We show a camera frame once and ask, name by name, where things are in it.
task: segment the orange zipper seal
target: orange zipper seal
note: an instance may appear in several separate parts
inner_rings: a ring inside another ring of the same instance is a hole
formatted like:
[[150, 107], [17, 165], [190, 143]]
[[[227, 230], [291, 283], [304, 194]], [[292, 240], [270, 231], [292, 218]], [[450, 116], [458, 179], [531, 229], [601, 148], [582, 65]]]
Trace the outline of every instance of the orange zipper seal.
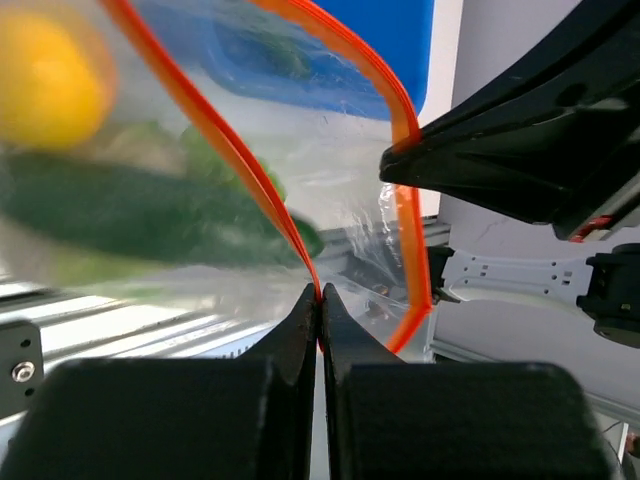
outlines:
[[[391, 112], [394, 144], [400, 141], [403, 141], [403, 144], [419, 141], [420, 128], [406, 90], [389, 66], [359, 36], [309, 0], [248, 1], [301, 26], [327, 47], [353, 62], [387, 101]], [[320, 300], [320, 282], [309, 253], [260, 163], [173, 62], [129, 1], [100, 0], [100, 3], [176, 104], [236, 171], [254, 200], [298, 252], [311, 273], [316, 297]], [[398, 352], [409, 342], [424, 317], [431, 312], [432, 301], [419, 192], [415, 188], [396, 186], [395, 199], [410, 304], [409, 310], [388, 343], [391, 351]]]
[[[385, 61], [358, 35], [309, 0], [249, 1], [299, 25], [328, 48], [350, 60], [386, 100], [391, 112], [394, 144], [402, 141], [405, 146], [419, 142], [420, 126], [407, 91]], [[424, 318], [433, 310], [419, 190], [396, 185], [395, 200], [409, 310], [387, 343], [392, 352], [400, 351], [409, 343]]]
[[264, 169], [222, 116], [182, 73], [128, 0], [99, 0], [129, 42], [209, 144], [235, 170], [271, 222], [309, 269], [320, 301], [322, 291], [311, 256]]

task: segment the black mount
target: black mount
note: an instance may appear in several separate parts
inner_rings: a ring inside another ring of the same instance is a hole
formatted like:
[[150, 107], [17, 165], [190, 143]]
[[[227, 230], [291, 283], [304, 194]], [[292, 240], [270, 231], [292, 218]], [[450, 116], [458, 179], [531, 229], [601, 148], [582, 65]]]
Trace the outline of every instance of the black mount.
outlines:
[[600, 336], [640, 348], [640, 244], [618, 245], [587, 259], [593, 276], [577, 305], [595, 320]]

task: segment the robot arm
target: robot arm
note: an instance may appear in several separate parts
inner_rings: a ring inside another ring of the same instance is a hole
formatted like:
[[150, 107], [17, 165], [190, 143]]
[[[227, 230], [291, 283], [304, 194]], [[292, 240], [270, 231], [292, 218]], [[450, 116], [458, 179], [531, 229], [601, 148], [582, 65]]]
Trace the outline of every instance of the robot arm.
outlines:
[[435, 190], [561, 240], [640, 226], [640, 2], [582, 0], [504, 73], [399, 142], [384, 182]]
[[640, 348], [640, 245], [572, 260], [516, 260], [429, 248], [436, 301], [498, 300], [593, 320], [608, 340]]

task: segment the white wall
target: white wall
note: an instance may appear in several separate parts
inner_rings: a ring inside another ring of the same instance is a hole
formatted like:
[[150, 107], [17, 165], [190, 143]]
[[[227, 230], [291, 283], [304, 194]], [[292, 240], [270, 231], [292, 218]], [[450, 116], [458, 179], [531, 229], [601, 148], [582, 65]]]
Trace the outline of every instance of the white wall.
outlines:
[[[460, 103], [509, 67], [578, 2], [467, 0], [454, 103]], [[452, 225], [454, 248], [480, 255], [583, 257], [608, 251], [619, 243], [640, 242], [640, 229], [620, 232], [598, 244], [560, 242], [550, 227], [527, 225], [448, 197], [441, 201], [440, 217]], [[500, 302], [479, 303], [442, 304], [436, 339], [495, 359], [557, 363], [568, 368], [589, 392], [640, 410], [640, 351], [596, 336], [592, 322], [576, 316]]]
[[[427, 97], [418, 115], [421, 126], [428, 124], [451, 109], [453, 79], [456, 72], [458, 40], [462, 19], [462, 0], [435, 0]], [[440, 208], [440, 193], [420, 191], [420, 208], [423, 216], [436, 215]]]

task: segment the black robotic claw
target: black robotic claw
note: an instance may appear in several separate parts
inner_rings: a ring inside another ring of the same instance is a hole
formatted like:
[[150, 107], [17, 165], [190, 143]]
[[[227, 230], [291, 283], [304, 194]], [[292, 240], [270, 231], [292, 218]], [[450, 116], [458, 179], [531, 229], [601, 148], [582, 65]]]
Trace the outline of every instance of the black robotic claw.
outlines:
[[420, 144], [385, 152], [380, 178], [550, 223], [561, 239], [637, 225], [639, 29], [639, 2], [583, 0], [511, 68], [424, 127]]
[[609, 478], [596, 423], [564, 371], [405, 364], [331, 285], [322, 305], [307, 287], [233, 360], [64, 364], [35, 398], [0, 478], [309, 478], [318, 338], [333, 479]]

